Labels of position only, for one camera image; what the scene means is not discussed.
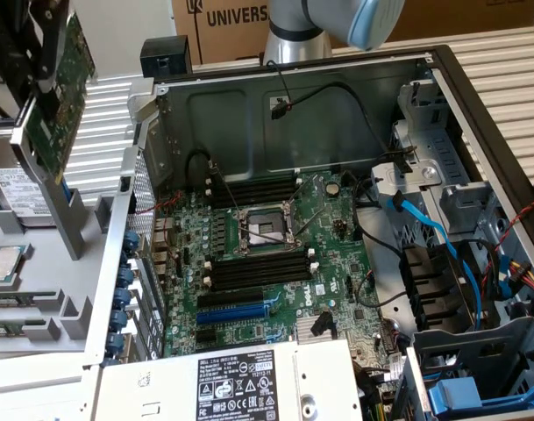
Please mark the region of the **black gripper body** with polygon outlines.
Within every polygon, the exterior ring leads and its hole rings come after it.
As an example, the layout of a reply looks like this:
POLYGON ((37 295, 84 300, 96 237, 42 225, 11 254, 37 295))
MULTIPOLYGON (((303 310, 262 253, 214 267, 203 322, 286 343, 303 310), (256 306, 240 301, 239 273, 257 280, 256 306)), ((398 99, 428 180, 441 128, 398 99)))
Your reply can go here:
POLYGON ((15 82, 31 69, 25 35, 30 1, 0 1, 0 83, 15 82))

